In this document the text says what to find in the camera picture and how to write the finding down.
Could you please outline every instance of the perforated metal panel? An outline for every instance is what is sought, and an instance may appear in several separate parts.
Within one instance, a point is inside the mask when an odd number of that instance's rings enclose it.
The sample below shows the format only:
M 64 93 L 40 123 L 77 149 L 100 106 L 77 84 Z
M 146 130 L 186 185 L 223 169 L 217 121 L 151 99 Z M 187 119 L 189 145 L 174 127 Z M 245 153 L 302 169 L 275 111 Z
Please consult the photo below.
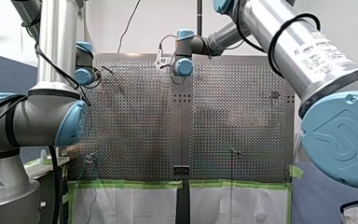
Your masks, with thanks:
M 283 182 L 293 93 L 264 58 L 224 58 L 197 63 L 193 77 L 191 177 Z
M 101 70 L 103 81 L 87 91 L 92 129 L 79 144 L 81 155 L 87 150 L 96 153 L 102 178 L 171 179 L 169 76 L 153 65 L 155 56 L 142 60 L 123 55 L 99 58 L 94 66 Z M 83 172 L 84 167 L 81 159 L 76 160 L 71 178 L 90 177 L 91 169 Z
M 196 72 L 181 86 L 155 59 L 97 57 L 103 82 L 87 91 L 92 128 L 79 157 L 96 153 L 94 176 L 166 180 L 174 165 L 189 164 L 193 179 L 287 180 L 294 96 L 265 57 L 195 57 Z M 72 162 L 71 179 L 91 176 L 82 159 Z

